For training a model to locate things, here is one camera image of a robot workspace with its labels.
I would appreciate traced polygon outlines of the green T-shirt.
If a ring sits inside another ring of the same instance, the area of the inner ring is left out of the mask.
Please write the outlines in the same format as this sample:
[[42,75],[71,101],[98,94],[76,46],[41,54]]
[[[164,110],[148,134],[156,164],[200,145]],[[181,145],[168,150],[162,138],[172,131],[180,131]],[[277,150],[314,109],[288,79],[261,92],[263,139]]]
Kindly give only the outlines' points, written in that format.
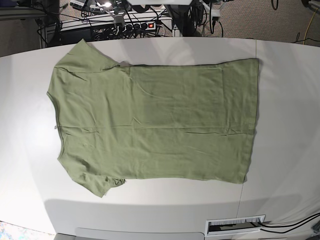
[[251,163],[259,60],[123,66],[84,40],[53,68],[47,95],[58,161],[98,197],[128,179],[242,184]]

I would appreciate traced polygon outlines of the black power strip red switch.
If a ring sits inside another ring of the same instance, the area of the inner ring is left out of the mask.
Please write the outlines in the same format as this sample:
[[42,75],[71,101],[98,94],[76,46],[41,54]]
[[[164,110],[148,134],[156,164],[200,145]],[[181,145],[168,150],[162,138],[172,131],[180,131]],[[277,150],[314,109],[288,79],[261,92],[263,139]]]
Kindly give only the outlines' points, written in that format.
[[120,30],[133,32],[133,31],[141,31],[141,32],[155,32],[157,30],[157,25],[155,22],[147,22],[147,23],[116,23],[116,27]]

